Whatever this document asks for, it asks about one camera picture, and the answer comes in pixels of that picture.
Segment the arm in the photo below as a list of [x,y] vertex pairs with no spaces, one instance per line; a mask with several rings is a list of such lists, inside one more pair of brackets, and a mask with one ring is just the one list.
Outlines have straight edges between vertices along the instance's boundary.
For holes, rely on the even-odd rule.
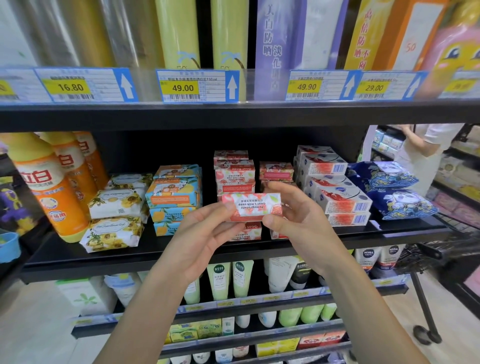
[[94,364],[153,364],[187,286],[206,269],[216,248],[243,223],[226,223],[235,205],[216,203],[189,213],[148,273]]
[[416,135],[411,129],[410,124],[400,125],[403,134],[407,137],[408,141],[417,149],[424,157],[430,157],[436,153],[440,144],[429,143],[418,135]]
[[301,190],[270,182],[280,192],[284,216],[267,215],[265,226],[287,235],[297,253],[328,282],[360,364],[428,364],[319,205]]

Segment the nivea men logo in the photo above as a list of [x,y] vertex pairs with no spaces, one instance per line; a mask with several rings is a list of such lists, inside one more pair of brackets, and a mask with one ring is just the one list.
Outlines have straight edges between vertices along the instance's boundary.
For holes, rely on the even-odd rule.
[[394,255],[398,253],[398,245],[392,245],[390,248],[388,248],[388,253],[390,255]]
[[364,258],[371,258],[375,254],[375,251],[373,249],[365,249],[363,251],[363,257]]

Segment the tile floor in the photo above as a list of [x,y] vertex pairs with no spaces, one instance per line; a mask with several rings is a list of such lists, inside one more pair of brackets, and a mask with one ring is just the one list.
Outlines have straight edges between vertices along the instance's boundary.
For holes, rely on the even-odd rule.
[[[478,362],[480,320],[432,276],[420,280],[443,343],[419,347],[432,364]],[[405,295],[385,298],[409,333],[414,325],[426,325],[410,287]],[[0,364],[91,364],[108,335],[75,340],[70,335],[75,316],[52,282],[16,282],[0,297]]]

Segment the blue basket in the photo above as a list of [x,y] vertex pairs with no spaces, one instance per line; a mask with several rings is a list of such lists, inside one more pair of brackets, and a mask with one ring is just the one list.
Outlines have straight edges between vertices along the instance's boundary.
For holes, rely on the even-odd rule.
[[0,234],[5,243],[0,243],[0,263],[8,263],[17,259],[20,254],[20,244],[18,242],[18,234],[16,232],[6,232]]

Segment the blue wipes package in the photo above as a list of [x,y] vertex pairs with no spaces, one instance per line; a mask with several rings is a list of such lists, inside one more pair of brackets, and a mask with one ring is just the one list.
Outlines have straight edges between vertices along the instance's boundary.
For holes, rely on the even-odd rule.
[[383,220],[425,218],[436,214],[438,209],[418,193],[407,189],[381,188],[369,191],[373,206],[384,216]]
[[359,162],[348,167],[359,175],[367,191],[379,188],[406,188],[419,181],[397,162]]

